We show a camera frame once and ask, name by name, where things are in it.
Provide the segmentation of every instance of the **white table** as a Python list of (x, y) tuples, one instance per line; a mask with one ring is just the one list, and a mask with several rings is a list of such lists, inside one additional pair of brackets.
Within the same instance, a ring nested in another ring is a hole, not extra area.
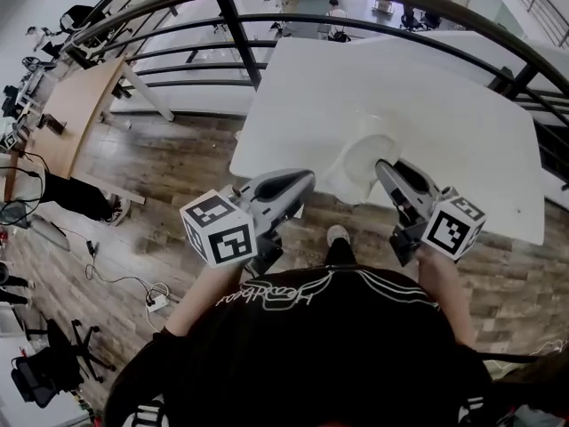
[[(396, 116), (402, 157), (488, 215), (485, 231), (543, 243), (544, 199), (533, 121), (518, 105), (453, 73), (363, 46), (285, 38), (263, 73), (230, 170), (252, 178), (323, 172), (357, 129), (357, 112)], [(376, 184), (369, 203), (393, 207)]]

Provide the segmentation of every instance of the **white graphic print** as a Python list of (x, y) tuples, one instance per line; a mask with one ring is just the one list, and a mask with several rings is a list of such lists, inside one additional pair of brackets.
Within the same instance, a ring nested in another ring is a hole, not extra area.
[(329, 270), (325, 277), (306, 283), (298, 288), (289, 286), (274, 286), (266, 280), (247, 280), (236, 293), (222, 297), (215, 305), (230, 303), (240, 297), (245, 303), (262, 299), (262, 307), (266, 311), (289, 310), (299, 302), (310, 305), (315, 295), (321, 294), (338, 272), (355, 272), (377, 294), (400, 303), (424, 303), (438, 310), (438, 304), (432, 302), (419, 287), (400, 286), (386, 280), (368, 270)]
[(265, 280), (247, 280), (241, 285), (239, 291), (222, 297), (215, 305), (222, 302), (233, 302), (239, 297), (246, 299), (246, 303), (261, 298), (263, 309), (267, 311), (289, 310), (300, 301), (306, 301), (306, 305), (309, 305), (313, 296), (322, 293), (328, 287), (333, 274), (334, 271), (330, 270), (325, 277), (306, 283), (299, 288), (273, 286), (271, 282)]

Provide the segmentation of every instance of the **desk leg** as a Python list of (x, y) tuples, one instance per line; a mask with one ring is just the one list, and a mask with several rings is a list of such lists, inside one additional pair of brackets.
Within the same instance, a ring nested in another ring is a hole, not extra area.
[(174, 114), (160, 101), (158, 95), (151, 91), (126, 63), (123, 67), (123, 76), (126, 77), (134, 88), (138, 90), (140, 94), (148, 100), (148, 102), (152, 104), (152, 106), (154, 106), (166, 120), (168, 120), (168, 122), (173, 121)]
[(78, 181), (84, 181), (85, 183), (88, 183), (95, 188), (103, 189), (107, 191), (107, 193), (112, 193), (119, 197), (123, 197), (124, 199), (130, 199), (133, 203), (144, 204), (146, 202), (146, 198), (142, 197), (141, 195), (137, 195), (136, 193), (132, 193), (126, 189), (118, 188), (115, 185), (106, 183), (105, 181), (97, 179), (96, 177), (93, 177), (88, 173), (84, 173), (83, 171), (74, 170), (73, 173), (71, 173), (71, 177), (77, 179)]

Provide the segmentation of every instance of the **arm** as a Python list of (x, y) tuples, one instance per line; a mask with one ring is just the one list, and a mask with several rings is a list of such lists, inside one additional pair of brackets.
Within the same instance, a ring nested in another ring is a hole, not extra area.
[(419, 285), (438, 302), (458, 343), (474, 348), (476, 331), (454, 261), (429, 246), (417, 251)]
[(213, 269), (205, 266), (194, 285), (168, 318), (165, 328), (173, 335), (184, 336), (194, 323), (221, 297), (239, 284), (243, 264)]

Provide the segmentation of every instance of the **black cable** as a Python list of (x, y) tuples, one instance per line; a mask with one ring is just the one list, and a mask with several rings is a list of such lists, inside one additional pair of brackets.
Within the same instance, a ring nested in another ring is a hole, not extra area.
[(18, 222), (21, 222), (22, 220), (24, 220), (25, 218), (28, 218), (33, 212), (36, 211), (36, 209), (39, 207), (40, 205), (40, 201), (42, 200), (42, 197), (44, 197), (44, 180), (42, 179), (42, 176), (39, 175), (38, 173), (33, 173), (31, 171), (26, 171), (25, 169), (21, 169), (17, 166), (0, 166), (0, 169), (13, 169), (15, 171), (20, 171), (22, 173), (26, 173), (27, 175), (29, 175), (30, 177), (36, 177), (37, 179), (39, 179), (41, 186), (40, 186), (40, 192), (41, 192), (41, 196), (36, 198), (36, 199), (15, 199), (13, 201), (7, 201), (6, 204), (4, 204), (4, 206), (2, 207), (2, 209), (0, 209), (0, 215), (2, 215), (2, 213), (4, 212), (4, 210), (6, 209), (6, 207), (8, 207), (8, 205), (11, 205), (13, 203), (24, 203), (24, 210), (25, 210), (25, 203), (33, 203), (37, 201), (36, 207), (34, 207), (31, 211), (29, 211), (28, 213), (23, 214), (18, 220), (14, 221), (14, 222), (10, 222), (10, 223), (2, 223), (0, 222), (0, 225), (2, 226), (12, 226), (13, 224), (16, 224)]
[(29, 161), (32, 161), (32, 160), (28, 157), (28, 155), (31, 155), (32, 157), (38, 157), (38, 158), (40, 158), (40, 159), (42, 160), (42, 163), (44, 163), (45, 171), (47, 171), (47, 173), (51, 173), (49, 166), (47, 165), (47, 163), (45, 163), (44, 157), (42, 157), (41, 155), (37, 155), (37, 153), (27, 152), (26, 150), (20, 150), (20, 153), (25, 154), (25, 155), (26, 155), (26, 158), (27, 158)]

